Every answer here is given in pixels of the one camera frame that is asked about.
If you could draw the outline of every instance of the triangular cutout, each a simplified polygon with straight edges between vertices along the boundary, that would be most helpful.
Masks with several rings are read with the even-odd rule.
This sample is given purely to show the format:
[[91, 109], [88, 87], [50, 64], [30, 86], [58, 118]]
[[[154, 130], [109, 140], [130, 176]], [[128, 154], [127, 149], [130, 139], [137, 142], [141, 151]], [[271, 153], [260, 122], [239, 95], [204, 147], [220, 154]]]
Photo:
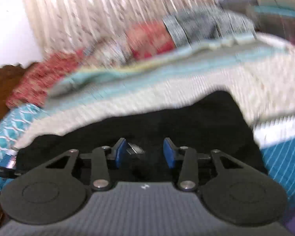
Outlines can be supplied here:
[[61, 159], [49, 164], [46, 168], [47, 169], [64, 169], [67, 165], [70, 156], [64, 156]]
[[222, 162], [222, 165], [225, 169], [242, 169], [240, 165], [238, 165], [236, 162], [233, 162], [229, 160], [228, 158], [221, 156], [220, 160]]

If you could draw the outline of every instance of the blue striped fabric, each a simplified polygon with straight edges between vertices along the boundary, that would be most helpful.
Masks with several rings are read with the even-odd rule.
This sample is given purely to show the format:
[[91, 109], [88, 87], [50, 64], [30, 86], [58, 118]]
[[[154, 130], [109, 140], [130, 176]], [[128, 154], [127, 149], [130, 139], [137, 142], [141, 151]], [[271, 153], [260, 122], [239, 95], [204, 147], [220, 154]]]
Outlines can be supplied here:
[[295, 138], [261, 150], [269, 176], [287, 192], [295, 206]]
[[[2, 159], [2, 161], [0, 162], [0, 166], [6, 168], [12, 158], [15, 158], [15, 156], [5, 155]], [[6, 186], [9, 182], [11, 182], [12, 180], [13, 179], [11, 179], [11, 178], [0, 177], [0, 192], [1, 192], [2, 188], [4, 186]]]

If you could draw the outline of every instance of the bed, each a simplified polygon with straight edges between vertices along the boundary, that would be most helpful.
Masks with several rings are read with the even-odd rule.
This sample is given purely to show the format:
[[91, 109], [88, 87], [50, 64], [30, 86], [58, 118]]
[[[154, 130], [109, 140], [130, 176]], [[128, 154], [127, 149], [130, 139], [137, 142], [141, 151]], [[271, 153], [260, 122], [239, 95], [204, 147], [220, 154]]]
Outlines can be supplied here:
[[[52, 53], [27, 71], [7, 98], [11, 111], [0, 122], [0, 166], [14, 167], [18, 151], [38, 136], [63, 136], [114, 116], [181, 108], [226, 90], [251, 127], [269, 176], [286, 189], [294, 210], [295, 46], [255, 33], [247, 17], [213, 5], [129, 29], [87, 39], [82, 48], [75, 43], [74, 53]], [[48, 45], [46, 51], [53, 51]], [[287, 125], [292, 126], [284, 131]], [[7, 183], [0, 178], [0, 190]], [[290, 217], [295, 218], [286, 215], [284, 222], [295, 232]]]

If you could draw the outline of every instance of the teal patterned fabric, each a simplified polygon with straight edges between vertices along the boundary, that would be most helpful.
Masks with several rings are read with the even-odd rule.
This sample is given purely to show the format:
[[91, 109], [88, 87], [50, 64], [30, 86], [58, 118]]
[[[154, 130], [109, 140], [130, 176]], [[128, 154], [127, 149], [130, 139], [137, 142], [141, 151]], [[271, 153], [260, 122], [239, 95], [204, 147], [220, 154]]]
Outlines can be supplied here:
[[0, 122], [0, 161], [9, 154], [17, 139], [27, 130], [42, 109], [25, 104], [11, 110]]
[[[2, 161], [0, 162], [0, 167], [14, 168], [14, 167], [9, 167], [9, 164], [12, 160], [13, 160], [13, 163], [15, 164], [15, 160], [16, 160], [15, 156], [5, 155], [2, 159]], [[3, 189], [3, 187], [6, 186], [11, 181], [13, 181], [13, 179], [0, 177], [0, 192]]]

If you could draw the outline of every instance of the screw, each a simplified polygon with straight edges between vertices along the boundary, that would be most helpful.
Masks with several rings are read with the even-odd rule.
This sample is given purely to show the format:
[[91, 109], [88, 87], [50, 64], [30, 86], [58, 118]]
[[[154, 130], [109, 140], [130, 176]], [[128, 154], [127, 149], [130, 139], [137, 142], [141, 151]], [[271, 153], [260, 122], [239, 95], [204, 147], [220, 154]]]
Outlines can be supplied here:
[[108, 186], [109, 182], [105, 179], [98, 179], [93, 182], [94, 187], [96, 188], [104, 188]]
[[182, 181], [180, 183], [180, 187], [182, 189], [186, 189], [186, 190], [190, 190], [190, 189], [194, 188], [195, 186], [196, 186], [195, 182], [190, 181], [190, 180]]

